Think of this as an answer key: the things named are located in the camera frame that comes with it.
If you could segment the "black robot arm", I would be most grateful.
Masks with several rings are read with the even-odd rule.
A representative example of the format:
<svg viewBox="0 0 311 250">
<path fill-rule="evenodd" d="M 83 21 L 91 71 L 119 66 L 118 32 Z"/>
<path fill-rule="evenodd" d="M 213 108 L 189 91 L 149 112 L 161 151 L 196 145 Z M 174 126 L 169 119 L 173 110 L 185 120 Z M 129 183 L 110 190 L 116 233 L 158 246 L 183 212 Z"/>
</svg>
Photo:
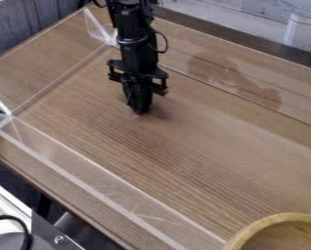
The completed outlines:
<svg viewBox="0 0 311 250">
<path fill-rule="evenodd" d="M 149 110 L 153 95 L 167 94 L 169 74 L 158 67 L 157 35 L 151 27 L 153 5 L 157 0 L 106 0 L 106 6 L 116 28 L 116 43 L 122 58 L 108 60 L 108 78 L 122 84 L 127 105 L 135 113 Z"/>
</svg>

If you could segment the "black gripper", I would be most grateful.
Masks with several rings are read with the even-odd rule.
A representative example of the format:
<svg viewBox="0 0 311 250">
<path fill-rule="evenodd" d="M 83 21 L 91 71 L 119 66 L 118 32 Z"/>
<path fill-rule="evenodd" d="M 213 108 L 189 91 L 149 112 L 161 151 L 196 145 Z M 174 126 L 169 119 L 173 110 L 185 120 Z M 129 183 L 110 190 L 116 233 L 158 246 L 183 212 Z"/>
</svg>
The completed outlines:
<svg viewBox="0 0 311 250">
<path fill-rule="evenodd" d="M 165 96 L 167 91 L 166 80 L 169 73 L 155 66 L 150 72 L 138 73 L 127 71 L 121 60 L 107 60 L 110 68 L 108 79 L 119 83 L 123 78 L 130 77 L 134 82 L 145 82 L 146 85 L 138 85 L 126 82 L 123 84 L 123 92 L 126 95 L 127 105 L 135 109 L 137 113 L 143 113 L 149 110 L 153 101 L 153 93 Z"/>
</svg>

